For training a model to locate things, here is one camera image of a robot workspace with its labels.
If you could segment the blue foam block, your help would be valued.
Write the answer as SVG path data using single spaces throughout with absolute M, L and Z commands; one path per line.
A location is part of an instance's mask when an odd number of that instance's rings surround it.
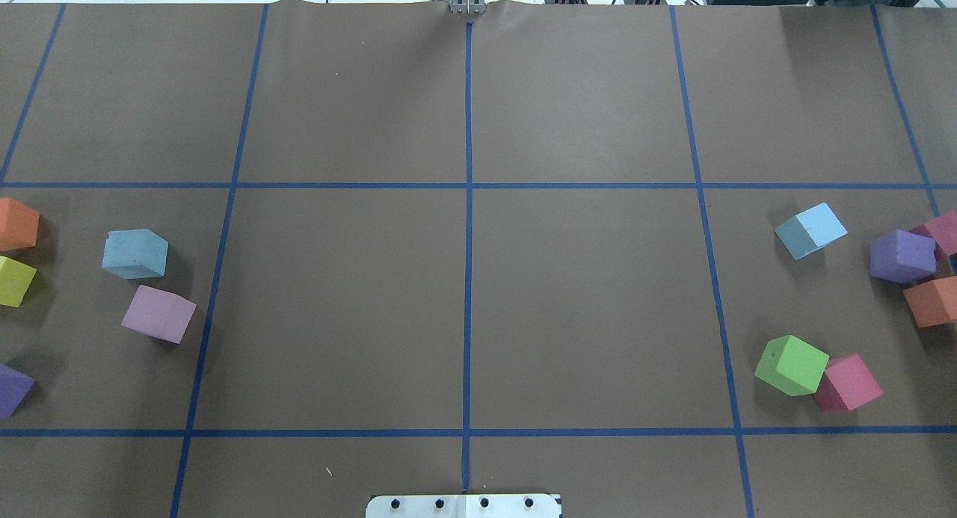
M 151 229 L 107 232 L 100 268 L 125 280 L 163 277 L 170 242 Z
M 848 234 L 827 203 L 820 203 L 787 218 L 775 234 L 794 260 L 806 258 Z

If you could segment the white metal mounting plate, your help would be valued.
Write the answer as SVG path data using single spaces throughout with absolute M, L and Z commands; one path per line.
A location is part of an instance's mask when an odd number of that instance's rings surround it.
M 366 517 L 561 517 L 561 496 L 546 493 L 382 495 Z

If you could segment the pink foam block left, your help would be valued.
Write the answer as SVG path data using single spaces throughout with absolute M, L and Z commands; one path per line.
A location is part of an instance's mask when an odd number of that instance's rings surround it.
M 178 294 L 141 284 L 123 315 L 127 330 L 180 345 L 196 304 Z

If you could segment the green foam block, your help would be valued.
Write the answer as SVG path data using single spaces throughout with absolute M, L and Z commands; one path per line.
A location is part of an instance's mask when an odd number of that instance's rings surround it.
M 812 395 L 826 371 L 830 355 L 797 336 L 766 343 L 754 375 L 788 396 Z

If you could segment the red foam block lower right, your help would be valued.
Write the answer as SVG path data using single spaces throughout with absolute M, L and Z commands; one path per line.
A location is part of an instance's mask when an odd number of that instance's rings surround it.
M 831 358 L 814 399 L 821 411 L 850 412 L 883 396 L 875 376 L 860 354 Z

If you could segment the red foam block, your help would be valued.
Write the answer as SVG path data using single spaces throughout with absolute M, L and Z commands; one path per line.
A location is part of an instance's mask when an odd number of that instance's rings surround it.
M 875 376 L 860 354 L 831 358 L 814 399 L 821 411 L 850 412 L 883 396 Z
M 937 260 L 949 259 L 956 255 L 956 221 L 956 212 L 951 211 L 936 216 L 909 232 L 932 239 L 935 242 L 934 255 Z

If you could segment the purple foam block right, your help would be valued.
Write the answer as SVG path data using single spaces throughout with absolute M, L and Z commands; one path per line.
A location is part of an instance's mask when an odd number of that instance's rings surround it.
M 936 242 L 895 229 L 870 242 L 869 275 L 898 284 L 912 284 L 937 272 Z

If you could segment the purple foam block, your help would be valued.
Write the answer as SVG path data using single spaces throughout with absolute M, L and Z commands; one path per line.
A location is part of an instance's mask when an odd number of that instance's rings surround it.
M 1 419 L 9 419 L 33 389 L 34 378 L 1 365 Z
M 898 284 L 912 284 L 937 272 L 936 242 L 895 229 L 870 242 L 869 275 Z

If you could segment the orange foam block right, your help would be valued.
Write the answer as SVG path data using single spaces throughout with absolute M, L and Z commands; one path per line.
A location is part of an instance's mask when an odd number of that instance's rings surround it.
M 919 328 L 956 321 L 956 277 L 941 277 L 903 290 Z

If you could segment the orange foam block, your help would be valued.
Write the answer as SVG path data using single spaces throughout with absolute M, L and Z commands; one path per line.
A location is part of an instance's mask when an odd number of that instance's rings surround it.
M 41 215 L 11 197 L 1 198 L 1 252 L 37 245 Z
M 956 321 L 956 277 L 941 277 L 903 290 L 919 328 Z

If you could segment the orange foam block far left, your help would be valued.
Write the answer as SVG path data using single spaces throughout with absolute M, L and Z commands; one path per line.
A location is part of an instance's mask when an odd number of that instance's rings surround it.
M 1 198 L 1 252 L 37 245 L 41 215 L 11 197 Z

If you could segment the yellow foam block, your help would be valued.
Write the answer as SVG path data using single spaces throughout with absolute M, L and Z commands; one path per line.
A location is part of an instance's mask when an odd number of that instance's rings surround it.
M 16 259 L 1 256 L 1 304 L 20 307 L 37 269 Z

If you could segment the red foam block far right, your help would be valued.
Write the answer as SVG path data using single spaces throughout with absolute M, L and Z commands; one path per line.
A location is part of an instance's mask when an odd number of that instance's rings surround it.
M 937 260 L 949 259 L 956 255 L 956 221 L 956 212 L 951 211 L 936 216 L 909 232 L 932 239 L 935 242 L 934 255 Z

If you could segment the purple foam block lower left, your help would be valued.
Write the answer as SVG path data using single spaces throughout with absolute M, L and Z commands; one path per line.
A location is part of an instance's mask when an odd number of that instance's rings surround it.
M 9 419 L 33 389 L 34 378 L 1 365 L 1 419 Z

